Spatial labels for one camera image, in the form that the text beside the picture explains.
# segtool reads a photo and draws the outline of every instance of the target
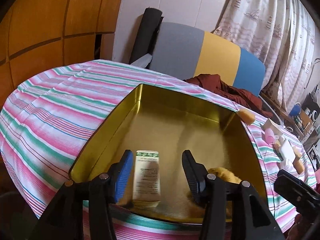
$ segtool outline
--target red cloth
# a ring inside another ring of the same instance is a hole
[[[271,118],[273,114],[262,110],[262,100],[245,89],[238,89],[228,86],[221,81],[219,75],[200,74],[194,78],[185,80],[188,83],[198,85],[217,95],[228,98],[242,106],[245,106],[266,118]]]

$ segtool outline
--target striped tablecloth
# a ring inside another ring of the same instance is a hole
[[[8,97],[0,113],[0,151],[16,187],[40,217],[81,148],[112,109],[138,84],[179,91],[233,111],[242,106],[198,86],[138,67],[95,60],[58,67],[23,82]],[[245,130],[256,151],[267,189],[268,206],[282,231],[296,215],[294,207],[273,190],[279,158],[263,140],[256,121]],[[306,172],[298,178],[310,186],[316,178],[301,143],[283,131],[301,152]],[[89,239],[88,203],[84,203],[84,234]],[[118,239],[197,239],[198,226],[182,226],[146,219],[113,207]]]

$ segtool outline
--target silver rivet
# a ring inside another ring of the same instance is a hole
[[[73,185],[73,181],[72,180],[67,180],[64,185],[66,185],[67,187],[70,187]]]
[[[108,173],[101,173],[101,174],[99,175],[99,178],[100,178],[100,179],[107,179],[107,178],[109,178],[109,175],[108,175]]]
[[[217,176],[214,175],[214,174],[212,174],[212,173],[209,173],[209,174],[207,175],[207,178],[208,178],[208,179],[216,179]]]
[[[250,187],[250,182],[244,180],[244,181],[242,181],[242,186],[244,186],[244,187]]]

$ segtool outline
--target white cloth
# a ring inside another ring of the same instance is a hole
[[[230,0],[214,32],[258,57],[261,88],[290,112],[312,61],[315,24],[299,0]]]

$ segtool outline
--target metallic gold box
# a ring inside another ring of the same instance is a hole
[[[109,114],[87,141],[69,171],[75,182],[93,179],[118,162],[126,149],[159,152],[161,202],[132,204],[133,169],[118,205],[151,218],[198,224],[204,209],[189,195],[181,163],[190,150],[198,163],[225,167],[250,181],[266,198],[263,176],[249,137],[235,112],[211,102],[140,84]]]

